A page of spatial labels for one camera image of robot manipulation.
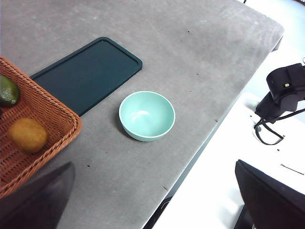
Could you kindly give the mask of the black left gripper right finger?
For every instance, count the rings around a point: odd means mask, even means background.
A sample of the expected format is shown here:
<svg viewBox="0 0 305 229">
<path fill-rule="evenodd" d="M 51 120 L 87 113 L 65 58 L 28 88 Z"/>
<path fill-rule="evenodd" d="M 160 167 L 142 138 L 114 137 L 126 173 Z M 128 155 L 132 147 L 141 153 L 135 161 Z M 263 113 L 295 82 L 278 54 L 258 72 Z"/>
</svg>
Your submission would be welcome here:
<svg viewBox="0 0 305 229">
<path fill-rule="evenodd" d="M 236 229 L 303 229 L 305 195 L 238 160 L 235 176 L 244 206 Z"/>
</svg>

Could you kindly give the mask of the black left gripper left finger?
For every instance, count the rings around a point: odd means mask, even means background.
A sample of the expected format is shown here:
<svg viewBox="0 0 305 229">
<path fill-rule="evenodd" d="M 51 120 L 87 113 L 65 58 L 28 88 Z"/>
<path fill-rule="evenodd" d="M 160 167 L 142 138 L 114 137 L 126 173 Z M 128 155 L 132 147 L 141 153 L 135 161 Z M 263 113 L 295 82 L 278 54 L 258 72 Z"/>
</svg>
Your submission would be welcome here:
<svg viewBox="0 0 305 229">
<path fill-rule="evenodd" d="M 55 229 L 75 180 L 69 162 L 0 200 L 2 229 Z"/>
</svg>

